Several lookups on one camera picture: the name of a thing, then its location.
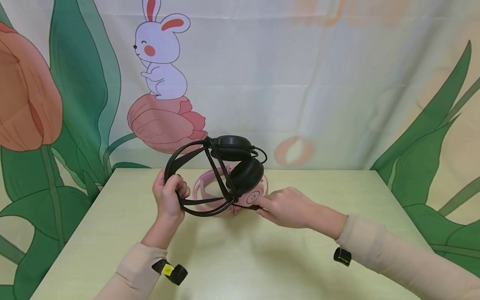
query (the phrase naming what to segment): pink headphones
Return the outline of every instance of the pink headphones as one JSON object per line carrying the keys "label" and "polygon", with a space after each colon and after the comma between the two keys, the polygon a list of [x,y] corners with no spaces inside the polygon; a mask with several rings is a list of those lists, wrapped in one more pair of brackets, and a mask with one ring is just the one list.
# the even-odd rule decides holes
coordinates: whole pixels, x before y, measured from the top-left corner
{"label": "pink headphones", "polygon": [[[227,173],[230,174],[230,172],[232,171],[232,167],[230,165],[228,165],[228,166],[226,166],[226,169],[227,169]],[[222,168],[217,168],[217,171],[220,174],[220,176],[223,175]],[[205,191],[205,188],[210,183],[212,183],[213,181],[216,181],[215,172],[214,172],[213,169],[208,170],[207,172],[200,175],[200,177],[197,178],[197,180],[193,184],[192,199],[194,201],[198,200],[197,199],[198,189],[200,189],[200,193],[202,194],[202,199],[215,198],[215,196],[210,195],[209,193],[207,193]],[[240,209],[239,206],[248,207],[248,206],[252,205],[252,202],[254,200],[256,200],[258,197],[264,196],[266,194],[268,194],[268,179],[265,175],[263,175],[260,182],[252,190],[244,193],[241,197],[239,197],[238,202],[235,203],[238,206],[231,205],[230,210],[226,210],[219,215],[224,215],[225,213],[231,212],[234,216],[236,216],[238,210]],[[197,204],[196,207],[198,208],[199,211],[210,211],[212,208],[220,207],[221,205],[223,205],[225,203],[225,201],[226,201],[225,199],[221,199],[221,200],[217,200],[217,201],[214,201],[214,202],[206,203],[205,205],[208,206],[208,207],[204,207],[201,204]]]}

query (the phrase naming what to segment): rabbit ear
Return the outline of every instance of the rabbit ear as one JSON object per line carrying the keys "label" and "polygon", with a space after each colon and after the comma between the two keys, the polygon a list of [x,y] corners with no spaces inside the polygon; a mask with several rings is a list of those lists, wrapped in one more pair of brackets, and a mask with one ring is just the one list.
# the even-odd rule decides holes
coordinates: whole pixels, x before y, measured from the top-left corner
{"label": "rabbit ear", "polygon": [[166,16],[162,22],[162,31],[173,31],[175,33],[182,33],[190,28],[190,19],[181,13],[173,13]]}
{"label": "rabbit ear", "polygon": [[144,6],[144,15],[147,22],[155,22],[156,16],[162,5],[161,0],[142,0]]}

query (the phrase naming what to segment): rabbit pink cheek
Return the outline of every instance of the rabbit pink cheek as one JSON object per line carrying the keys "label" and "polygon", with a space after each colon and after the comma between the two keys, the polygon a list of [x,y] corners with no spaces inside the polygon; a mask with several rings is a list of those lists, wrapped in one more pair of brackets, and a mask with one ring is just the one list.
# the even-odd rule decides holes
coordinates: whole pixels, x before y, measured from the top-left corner
{"label": "rabbit pink cheek", "polygon": [[153,48],[152,46],[145,46],[144,52],[148,56],[154,56],[155,55],[155,48]]}

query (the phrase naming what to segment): beige sleeve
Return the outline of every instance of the beige sleeve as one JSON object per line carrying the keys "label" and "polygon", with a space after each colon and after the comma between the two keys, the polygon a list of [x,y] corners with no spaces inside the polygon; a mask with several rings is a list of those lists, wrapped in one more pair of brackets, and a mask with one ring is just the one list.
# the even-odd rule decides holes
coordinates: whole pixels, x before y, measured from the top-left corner
{"label": "beige sleeve", "polygon": [[422,300],[479,300],[480,278],[443,257],[388,232],[385,226],[349,215],[336,241],[352,259]]}
{"label": "beige sleeve", "polygon": [[166,256],[166,250],[136,243],[94,300],[146,300],[160,277],[152,265]]}

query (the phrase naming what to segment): fabric backdrop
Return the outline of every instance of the fabric backdrop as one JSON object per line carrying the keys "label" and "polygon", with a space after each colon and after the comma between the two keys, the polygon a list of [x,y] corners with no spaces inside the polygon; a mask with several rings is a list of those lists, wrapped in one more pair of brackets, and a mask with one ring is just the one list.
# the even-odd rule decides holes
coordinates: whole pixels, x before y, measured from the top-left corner
{"label": "fabric backdrop", "polygon": [[207,134],[377,170],[480,276],[478,1],[0,3],[0,299],[31,297],[115,168]]}

